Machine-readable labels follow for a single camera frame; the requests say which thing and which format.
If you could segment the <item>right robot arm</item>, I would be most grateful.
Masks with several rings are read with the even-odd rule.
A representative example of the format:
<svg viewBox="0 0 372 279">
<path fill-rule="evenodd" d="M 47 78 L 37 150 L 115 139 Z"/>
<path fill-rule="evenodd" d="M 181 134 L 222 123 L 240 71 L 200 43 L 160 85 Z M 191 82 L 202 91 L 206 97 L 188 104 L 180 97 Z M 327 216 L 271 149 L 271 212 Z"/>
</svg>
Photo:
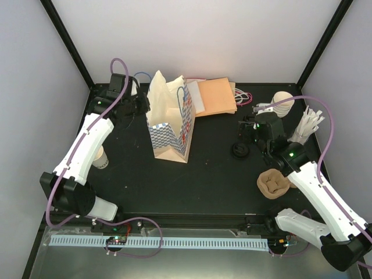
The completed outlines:
<svg viewBox="0 0 372 279">
<path fill-rule="evenodd" d="M 238 123 L 239 137 L 261 151 L 268 166 L 288 178 L 317 210 L 322 223 L 292 209 L 267 216 L 268 233 L 293 233 L 321 250 L 326 261 L 346 271 L 371 251 L 371 224 L 352 210 L 309 159 L 305 148 L 287 140 L 282 120 L 274 112 L 245 116 Z"/>
</svg>

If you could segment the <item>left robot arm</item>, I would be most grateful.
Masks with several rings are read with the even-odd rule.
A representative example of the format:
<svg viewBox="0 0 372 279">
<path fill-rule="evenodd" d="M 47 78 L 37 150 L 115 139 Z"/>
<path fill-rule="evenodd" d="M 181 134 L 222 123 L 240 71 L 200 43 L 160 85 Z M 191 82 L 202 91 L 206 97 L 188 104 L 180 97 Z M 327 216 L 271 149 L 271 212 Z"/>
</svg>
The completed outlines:
<svg viewBox="0 0 372 279">
<path fill-rule="evenodd" d="M 135 77 L 112 74 L 107 89 L 88 105 L 83 125 L 62 161 L 53 172 L 44 172 L 40 184 L 48 197 L 47 207 L 104 220 L 112 232 L 125 224 L 114 203 L 98 197 L 88 182 L 91 166 L 106 167 L 103 143 L 118 120 L 149 111 L 149 101 Z"/>
</svg>

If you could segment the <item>blue checkered paper bag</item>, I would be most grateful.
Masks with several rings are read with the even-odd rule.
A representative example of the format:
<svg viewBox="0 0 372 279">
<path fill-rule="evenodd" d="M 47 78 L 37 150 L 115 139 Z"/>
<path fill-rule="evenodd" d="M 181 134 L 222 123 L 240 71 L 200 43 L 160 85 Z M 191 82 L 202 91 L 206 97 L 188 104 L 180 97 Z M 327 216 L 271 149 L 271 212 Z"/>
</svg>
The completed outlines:
<svg viewBox="0 0 372 279">
<path fill-rule="evenodd" d="M 146 123 L 156 159 L 187 163 L 195 107 L 183 76 L 167 82 L 157 71 L 150 82 Z"/>
</svg>

